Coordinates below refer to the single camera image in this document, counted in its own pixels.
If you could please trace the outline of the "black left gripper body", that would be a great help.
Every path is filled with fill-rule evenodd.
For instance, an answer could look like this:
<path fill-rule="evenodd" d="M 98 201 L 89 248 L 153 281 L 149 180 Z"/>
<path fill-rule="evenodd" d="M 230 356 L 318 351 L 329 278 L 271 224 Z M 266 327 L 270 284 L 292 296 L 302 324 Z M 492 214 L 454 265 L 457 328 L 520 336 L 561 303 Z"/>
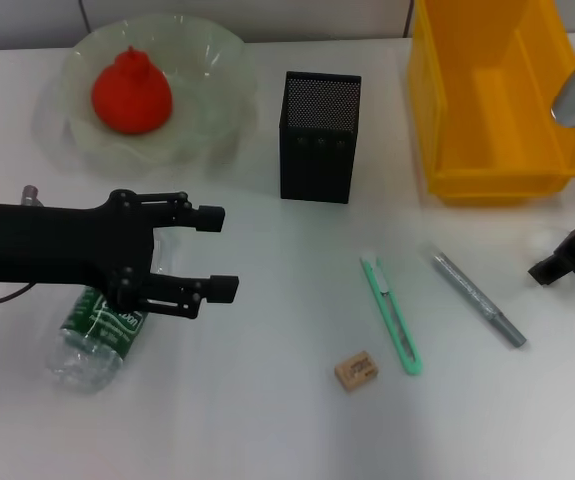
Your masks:
<path fill-rule="evenodd" d="M 152 211 L 128 191 L 89 209 L 0 204 L 0 283 L 84 285 L 118 311 L 143 311 Z"/>

